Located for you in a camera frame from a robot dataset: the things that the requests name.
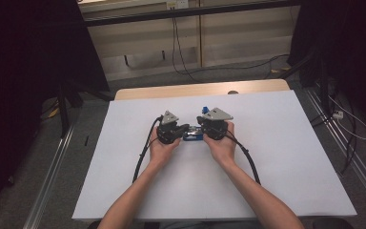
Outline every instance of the person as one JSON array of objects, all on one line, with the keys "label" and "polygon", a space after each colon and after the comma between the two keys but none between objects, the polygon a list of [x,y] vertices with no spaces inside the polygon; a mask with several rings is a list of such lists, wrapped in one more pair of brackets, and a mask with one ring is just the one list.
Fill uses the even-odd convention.
[{"label": "person", "polygon": [[[229,133],[234,135],[234,124],[230,121],[227,123]],[[210,147],[213,159],[254,210],[264,228],[304,228],[298,217],[284,202],[264,189],[236,165],[234,161],[236,144],[232,140],[227,137],[213,140],[207,135],[203,138]],[[150,146],[150,162],[137,180],[109,208],[98,226],[99,229],[129,228],[155,176],[168,163],[173,156],[173,149],[180,143],[180,139],[169,145],[156,140],[156,128],[152,131],[152,140],[154,142]]]}]

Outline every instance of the white paper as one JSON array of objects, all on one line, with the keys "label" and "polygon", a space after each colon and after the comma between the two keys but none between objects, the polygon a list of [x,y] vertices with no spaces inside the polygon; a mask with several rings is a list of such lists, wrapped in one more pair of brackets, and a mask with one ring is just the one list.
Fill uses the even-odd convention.
[{"label": "white paper", "polygon": [[[293,91],[113,101],[73,219],[101,219],[131,185],[153,121],[169,110],[197,125],[204,106],[232,115],[235,136],[262,185],[298,216],[351,216],[356,210]],[[141,172],[149,161],[149,152]],[[239,147],[237,164],[253,177]],[[248,219],[254,212],[203,141],[182,141],[158,174],[137,219]]]}]

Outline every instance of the left hand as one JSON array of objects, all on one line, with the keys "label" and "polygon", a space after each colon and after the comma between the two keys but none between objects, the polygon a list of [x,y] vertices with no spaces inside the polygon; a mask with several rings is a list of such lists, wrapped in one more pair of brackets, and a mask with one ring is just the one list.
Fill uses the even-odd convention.
[{"label": "left hand", "polygon": [[165,145],[157,139],[156,130],[157,127],[153,128],[153,131],[151,133],[150,142],[152,142],[154,139],[156,140],[150,146],[150,163],[155,163],[156,165],[163,167],[168,163],[169,159],[172,156],[172,151],[179,145],[181,139],[178,138],[172,144]]}]

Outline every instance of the metal bracket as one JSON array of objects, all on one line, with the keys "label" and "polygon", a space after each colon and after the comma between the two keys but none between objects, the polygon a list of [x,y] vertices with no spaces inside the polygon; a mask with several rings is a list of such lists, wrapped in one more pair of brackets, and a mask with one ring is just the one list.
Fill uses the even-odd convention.
[{"label": "metal bracket", "polygon": [[168,123],[177,121],[178,119],[179,118],[176,115],[170,113],[169,111],[166,111],[165,115],[163,115],[163,118],[162,118],[162,125],[166,125]]},{"label": "metal bracket", "polygon": [[225,113],[219,108],[214,108],[210,110],[209,112],[205,113],[203,117],[211,121],[234,119],[230,114]]}]

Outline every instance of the right hand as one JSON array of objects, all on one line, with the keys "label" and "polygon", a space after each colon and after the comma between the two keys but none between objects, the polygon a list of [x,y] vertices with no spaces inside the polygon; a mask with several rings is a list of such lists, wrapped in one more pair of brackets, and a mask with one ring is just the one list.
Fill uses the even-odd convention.
[{"label": "right hand", "polygon": [[[228,123],[228,131],[227,134],[234,135],[234,124],[230,121],[226,121]],[[220,140],[214,140],[209,138],[207,134],[203,135],[204,141],[209,145],[211,154],[213,159],[221,166],[226,167],[230,164],[234,164],[234,148],[236,147],[236,143],[230,140],[227,137],[223,137]]]}]

